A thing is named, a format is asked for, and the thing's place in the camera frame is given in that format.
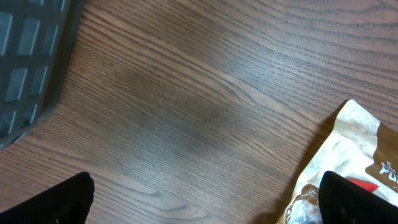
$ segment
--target crumpled wrapper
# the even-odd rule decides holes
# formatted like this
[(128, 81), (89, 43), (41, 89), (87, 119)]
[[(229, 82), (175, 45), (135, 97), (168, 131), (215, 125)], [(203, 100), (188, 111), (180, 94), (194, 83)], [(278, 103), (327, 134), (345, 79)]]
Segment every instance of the crumpled wrapper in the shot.
[(277, 224), (321, 224), (318, 188), (330, 170), (398, 205), (398, 134), (349, 100), (333, 131), (300, 174), (292, 201)]

